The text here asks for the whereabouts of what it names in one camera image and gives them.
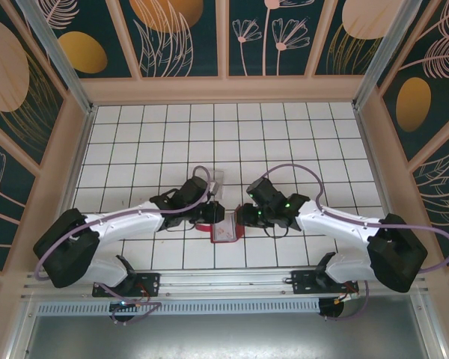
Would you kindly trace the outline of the white card pink print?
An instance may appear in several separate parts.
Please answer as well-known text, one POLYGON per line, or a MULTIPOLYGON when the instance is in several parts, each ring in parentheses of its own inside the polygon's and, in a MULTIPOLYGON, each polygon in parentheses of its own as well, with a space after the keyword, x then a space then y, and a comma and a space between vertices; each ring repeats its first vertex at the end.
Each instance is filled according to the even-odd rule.
POLYGON ((213 225, 212 241, 216 243, 236 241, 236 225, 232 216, 226 216, 223 221, 213 225))

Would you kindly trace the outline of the red leather card holder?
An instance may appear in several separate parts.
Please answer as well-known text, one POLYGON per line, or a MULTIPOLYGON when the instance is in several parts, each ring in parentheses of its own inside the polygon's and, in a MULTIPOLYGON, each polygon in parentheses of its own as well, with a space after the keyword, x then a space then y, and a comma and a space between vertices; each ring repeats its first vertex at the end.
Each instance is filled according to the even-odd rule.
POLYGON ((245 228, 236 221, 235 213, 226 213, 224 220, 217 224, 196 224, 195 229, 209 233, 213 244, 234 243, 244 237, 245 228))

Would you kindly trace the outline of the clear acrylic card box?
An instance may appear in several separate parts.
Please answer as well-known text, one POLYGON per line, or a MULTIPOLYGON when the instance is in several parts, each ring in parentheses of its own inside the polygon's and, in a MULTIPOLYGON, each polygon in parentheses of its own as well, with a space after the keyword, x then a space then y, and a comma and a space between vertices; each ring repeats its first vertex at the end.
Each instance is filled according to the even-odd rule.
POLYGON ((210 171, 210 194, 216 199, 221 200, 224 190, 224 172, 210 171))

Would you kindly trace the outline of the grey metal sheet panel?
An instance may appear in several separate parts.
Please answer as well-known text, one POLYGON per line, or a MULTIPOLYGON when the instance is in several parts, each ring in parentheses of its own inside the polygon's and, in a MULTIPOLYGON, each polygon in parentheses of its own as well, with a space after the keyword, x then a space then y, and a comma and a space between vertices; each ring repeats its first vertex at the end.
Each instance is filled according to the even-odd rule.
POLYGON ((166 311, 133 325, 106 316, 44 316, 28 305, 6 359, 449 359, 421 295, 370 299, 362 314, 188 314, 166 311))

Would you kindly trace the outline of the aluminium frame rail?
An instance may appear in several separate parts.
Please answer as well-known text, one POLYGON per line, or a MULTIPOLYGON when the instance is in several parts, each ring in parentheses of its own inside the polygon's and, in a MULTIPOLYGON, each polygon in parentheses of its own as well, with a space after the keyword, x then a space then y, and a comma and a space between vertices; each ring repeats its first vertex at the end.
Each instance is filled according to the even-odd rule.
MULTIPOLYGON (((198 269, 160 271, 158 298, 165 299, 223 299, 223 298, 278 298, 293 294, 285 283, 294 269, 244 268, 198 269)), ((93 285, 76 283, 56 289, 50 281, 37 281, 31 274, 25 276, 21 294, 36 299, 89 299, 93 285)))

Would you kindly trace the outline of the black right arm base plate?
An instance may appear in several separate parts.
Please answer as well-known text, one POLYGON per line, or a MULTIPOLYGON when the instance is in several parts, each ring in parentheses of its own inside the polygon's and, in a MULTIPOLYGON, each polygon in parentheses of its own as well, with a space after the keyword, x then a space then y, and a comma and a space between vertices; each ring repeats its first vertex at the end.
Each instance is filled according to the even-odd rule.
POLYGON ((289 278, 294 294, 337 294, 358 293, 357 283, 348 281, 338 283, 332 280, 325 272, 316 270, 292 271, 289 278))

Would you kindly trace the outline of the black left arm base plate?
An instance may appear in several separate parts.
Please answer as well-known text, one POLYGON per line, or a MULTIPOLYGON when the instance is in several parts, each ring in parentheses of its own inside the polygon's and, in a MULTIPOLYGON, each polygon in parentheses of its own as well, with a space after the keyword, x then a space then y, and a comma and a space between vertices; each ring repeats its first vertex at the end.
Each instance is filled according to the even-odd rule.
POLYGON ((121 284, 120 286, 112 287, 111 290, 125 298, 146 298, 147 295, 157 297, 160 280, 160 273, 139 272, 133 284, 121 284))

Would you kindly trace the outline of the aluminium corner post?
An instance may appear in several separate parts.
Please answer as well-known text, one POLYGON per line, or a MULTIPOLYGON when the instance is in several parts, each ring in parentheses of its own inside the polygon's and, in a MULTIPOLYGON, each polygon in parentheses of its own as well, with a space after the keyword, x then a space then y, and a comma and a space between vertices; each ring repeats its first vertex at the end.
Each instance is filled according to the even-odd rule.
POLYGON ((40 43, 49 53, 52 62, 57 67, 58 72, 67 84, 71 94, 75 97, 80 108, 86 114, 90 114, 92 102, 88 98, 76 71, 72 68, 71 63, 68 61, 67 56, 61 48, 58 38, 46 23, 39 5, 35 0, 16 0, 16 3, 24 16, 27 17, 31 28, 40 40, 40 43))
POLYGON ((418 0, 417 4, 413 4, 412 0, 403 0, 403 3, 398 8, 397 14, 379 44, 376 54, 373 56, 353 98, 352 104, 355 111, 360 112, 373 92, 379 77, 402 42, 420 4, 421 0, 418 0))

